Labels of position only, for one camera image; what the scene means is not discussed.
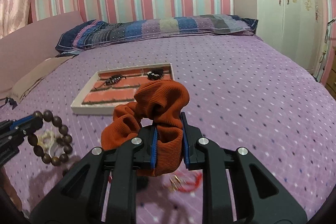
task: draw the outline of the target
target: scrunchie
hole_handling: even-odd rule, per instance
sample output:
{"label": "scrunchie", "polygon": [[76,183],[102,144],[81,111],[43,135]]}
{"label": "scrunchie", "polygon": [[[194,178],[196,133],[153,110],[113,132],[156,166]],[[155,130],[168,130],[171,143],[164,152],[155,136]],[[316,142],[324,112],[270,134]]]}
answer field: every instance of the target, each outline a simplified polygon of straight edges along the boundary
{"label": "scrunchie", "polygon": [[138,135],[141,119],[157,124],[157,163],[152,170],[138,170],[142,176],[160,176],[177,170],[182,161],[181,109],[189,102],[189,93],[173,80],[157,80],[139,87],[136,102],[118,105],[113,122],[101,133],[104,150],[119,147]]}

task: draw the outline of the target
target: mattress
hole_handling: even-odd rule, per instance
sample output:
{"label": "mattress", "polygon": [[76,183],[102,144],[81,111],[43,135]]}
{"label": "mattress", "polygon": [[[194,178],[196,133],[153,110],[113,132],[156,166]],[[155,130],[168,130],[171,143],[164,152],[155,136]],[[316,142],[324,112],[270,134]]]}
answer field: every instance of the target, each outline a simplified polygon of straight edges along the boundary
{"label": "mattress", "polygon": [[[307,71],[256,36],[150,39],[85,51],[14,110],[2,107],[0,120],[50,109],[73,136],[71,165],[100,145],[101,131],[112,121],[72,113],[70,104],[89,78],[98,70],[167,62],[190,94],[183,109],[188,123],[223,148],[248,148],[311,218],[336,184],[335,101]],[[43,164],[28,142],[5,168],[28,211],[63,170]],[[183,166],[179,171],[186,173]],[[202,222],[202,186],[192,193],[170,192],[163,187],[169,177],[150,178],[148,189],[137,195],[137,223]]]}

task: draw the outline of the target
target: brown bead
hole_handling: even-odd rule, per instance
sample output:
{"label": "brown bead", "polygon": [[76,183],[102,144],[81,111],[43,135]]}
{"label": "brown bead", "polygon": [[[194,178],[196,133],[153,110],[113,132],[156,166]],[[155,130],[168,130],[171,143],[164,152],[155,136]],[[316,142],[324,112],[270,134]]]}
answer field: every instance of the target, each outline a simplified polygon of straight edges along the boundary
{"label": "brown bead", "polygon": [[62,135],[66,135],[66,134],[68,134],[69,129],[68,129],[68,127],[67,127],[66,125],[62,125],[62,126],[59,128],[58,131],[59,131]]}
{"label": "brown bead", "polygon": [[62,140],[62,138],[57,138],[57,139],[56,139],[56,142],[57,142],[58,145],[60,145],[60,146],[65,146],[65,145],[66,145],[65,142]]}
{"label": "brown bead", "polygon": [[66,145],[64,148],[63,148],[63,151],[65,154],[70,154],[72,152],[72,147],[71,145]]}
{"label": "brown bead", "polygon": [[43,148],[39,145],[34,146],[34,154],[38,157],[43,157],[44,156]]}
{"label": "brown bead", "polygon": [[62,119],[58,116],[55,116],[52,120],[52,124],[58,128],[62,126]]}
{"label": "brown bead", "polygon": [[39,117],[41,119],[43,118],[43,114],[40,111],[38,111],[38,110],[33,113],[33,116],[34,117]]}
{"label": "brown bead", "polygon": [[36,146],[37,145],[38,139],[37,139],[37,136],[35,134],[28,135],[27,139],[28,139],[28,142],[31,146]]}
{"label": "brown bead", "polygon": [[66,144],[70,144],[72,142],[72,137],[70,135],[65,135],[63,136],[62,140],[66,143]]}
{"label": "brown bead", "polygon": [[69,160],[69,156],[67,154],[62,154],[60,157],[59,157],[59,160],[63,163],[67,162]]}
{"label": "brown bead", "polygon": [[51,157],[49,154],[45,153],[44,156],[42,157],[42,161],[45,163],[45,164],[49,164],[51,163]]}
{"label": "brown bead", "polygon": [[50,111],[50,110],[45,110],[43,112],[43,119],[46,121],[46,122],[51,122],[53,120],[53,113]]}
{"label": "brown bead", "polygon": [[51,164],[54,165],[54,166],[60,166],[61,165],[61,161],[57,157],[52,157],[51,158]]}

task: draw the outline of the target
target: metal rivet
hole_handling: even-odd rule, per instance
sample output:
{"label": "metal rivet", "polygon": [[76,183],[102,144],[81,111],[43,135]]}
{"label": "metal rivet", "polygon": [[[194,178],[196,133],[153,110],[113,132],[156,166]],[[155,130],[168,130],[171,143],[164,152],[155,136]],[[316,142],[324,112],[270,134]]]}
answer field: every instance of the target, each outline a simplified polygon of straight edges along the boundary
{"label": "metal rivet", "polygon": [[131,142],[132,142],[133,144],[141,144],[142,139],[140,139],[140,138],[133,138]]}
{"label": "metal rivet", "polygon": [[207,138],[200,138],[200,139],[198,139],[198,142],[200,144],[206,145],[206,144],[209,143],[209,140]]}
{"label": "metal rivet", "polygon": [[238,153],[245,156],[249,151],[245,147],[238,148]]}
{"label": "metal rivet", "polygon": [[91,150],[91,153],[94,155],[100,155],[103,150],[100,147],[95,147]]}

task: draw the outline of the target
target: purple bedsheet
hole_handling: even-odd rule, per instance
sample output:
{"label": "purple bedsheet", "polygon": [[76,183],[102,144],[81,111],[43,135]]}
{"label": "purple bedsheet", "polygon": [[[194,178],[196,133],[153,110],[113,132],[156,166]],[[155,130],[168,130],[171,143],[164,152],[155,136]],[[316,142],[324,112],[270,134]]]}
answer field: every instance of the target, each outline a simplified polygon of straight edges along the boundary
{"label": "purple bedsheet", "polygon": [[[98,70],[164,62],[189,91],[183,109],[189,124],[222,147],[251,150],[311,218],[336,184],[335,101],[307,71],[257,37],[163,38],[86,51],[46,77],[16,109],[1,108],[0,120],[52,110],[69,126],[72,161],[78,160],[100,145],[111,122],[72,114],[70,104],[89,78]],[[63,168],[43,164],[25,142],[6,170],[29,211]],[[150,178],[138,194],[137,223],[201,223],[202,189],[170,193],[162,188],[168,178]]]}

